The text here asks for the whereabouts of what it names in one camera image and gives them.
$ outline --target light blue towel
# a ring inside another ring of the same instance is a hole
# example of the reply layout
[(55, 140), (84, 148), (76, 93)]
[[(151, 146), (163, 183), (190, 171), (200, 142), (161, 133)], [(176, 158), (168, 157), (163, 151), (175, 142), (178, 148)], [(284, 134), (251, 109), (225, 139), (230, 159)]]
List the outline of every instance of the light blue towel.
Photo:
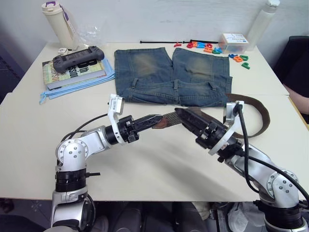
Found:
[(115, 71), (112, 69), (110, 63), (108, 62), (106, 58), (104, 58), (102, 62), (104, 64), (106, 76), (93, 79), (93, 80), (89, 80), (89, 81), (84, 81), (79, 84), (70, 85), (67, 87), (45, 91), (44, 93), (41, 93), (40, 104), (42, 104), (45, 101), (46, 97), (49, 97), (49, 99), (54, 99), (54, 98), (60, 97), (65, 94), (78, 91), (83, 88), (95, 86), (95, 85), (113, 80), (115, 78)]

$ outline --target white table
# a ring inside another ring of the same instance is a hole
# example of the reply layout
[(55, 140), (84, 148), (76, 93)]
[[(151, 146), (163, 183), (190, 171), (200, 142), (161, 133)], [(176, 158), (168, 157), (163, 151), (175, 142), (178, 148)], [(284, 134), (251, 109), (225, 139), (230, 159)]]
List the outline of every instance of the white table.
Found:
[[(167, 46), (171, 54), (173, 47)], [(133, 47), (160, 46), (109, 44), (103, 50), (113, 64), (114, 50)], [(109, 94), (115, 92), (114, 81), (110, 81), (39, 105), (39, 95), (44, 90), (42, 62), (55, 56), (56, 48), (55, 44), (48, 44), (43, 49), (14, 92), (0, 105), (0, 197), (51, 199), (57, 144), (66, 133), (107, 112)], [(231, 62), (232, 92), (245, 94), (247, 90), (241, 83), (249, 83), (246, 78), (252, 75), (260, 76), (260, 81), (248, 88), (251, 88), (251, 96), (269, 110), (271, 119), (269, 128), (250, 139), (250, 143), (267, 153), (278, 166), (295, 172), (308, 191), (309, 132), (259, 51), (254, 50), (249, 56), (256, 60), (253, 62), (256, 66), (251, 64), (250, 70)], [(268, 79), (271, 91), (262, 88), (262, 78)], [(165, 114), (174, 107), (127, 103), (123, 116)], [(203, 111), (222, 120), (222, 108)], [(261, 126), (259, 115), (250, 106), (245, 108), (245, 121), (249, 134)], [(109, 124), (108, 119), (103, 118), (86, 129)], [(146, 130), (140, 133), (139, 141), (126, 146), (115, 145), (87, 160), (88, 171), (101, 172), (101, 176), (87, 179), (89, 194), (94, 200), (120, 201), (251, 201), (258, 198), (241, 176), (216, 159), (198, 146), (194, 135), (182, 125)]]

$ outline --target belt loop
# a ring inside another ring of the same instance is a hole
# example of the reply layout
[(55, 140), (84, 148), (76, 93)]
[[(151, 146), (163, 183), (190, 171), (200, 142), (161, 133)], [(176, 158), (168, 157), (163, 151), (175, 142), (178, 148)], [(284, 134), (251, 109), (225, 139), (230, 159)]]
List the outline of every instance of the belt loop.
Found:
[(211, 82), (208, 82), (208, 84), (211, 86), (212, 90), (215, 91), (216, 90), (216, 86), (213, 85)]
[(132, 88), (135, 88), (136, 83), (137, 83), (138, 80), (139, 80), (138, 78), (134, 78), (134, 80), (132, 82), (132, 86), (131, 86)]
[(174, 80), (174, 89), (178, 89), (178, 80)]

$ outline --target white wall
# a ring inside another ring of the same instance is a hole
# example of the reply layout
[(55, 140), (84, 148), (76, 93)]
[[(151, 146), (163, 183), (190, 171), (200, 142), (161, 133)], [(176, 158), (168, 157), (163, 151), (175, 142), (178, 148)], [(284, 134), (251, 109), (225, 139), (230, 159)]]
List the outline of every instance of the white wall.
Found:
[[(0, 43), (26, 70), (46, 42), (57, 41), (41, 12), (42, 0), (6, 0), (0, 6)], [(108, 42), (218, 40), (246, 34), (265, 0), (61, 0), (80, 25), (104, 28)], [(258, 44), (274, 65), (288, 37), (309, 34), (308, 0), (281, 0)]]

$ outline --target denim shorts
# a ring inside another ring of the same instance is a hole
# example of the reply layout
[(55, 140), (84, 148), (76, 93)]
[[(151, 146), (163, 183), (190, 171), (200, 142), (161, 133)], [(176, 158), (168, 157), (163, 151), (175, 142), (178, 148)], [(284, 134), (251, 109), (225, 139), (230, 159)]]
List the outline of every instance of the denim shorts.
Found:
[(223, 106), (231, 92), (228, 57), (176, 48), (115, 51), (116, 91), (127, 102)]

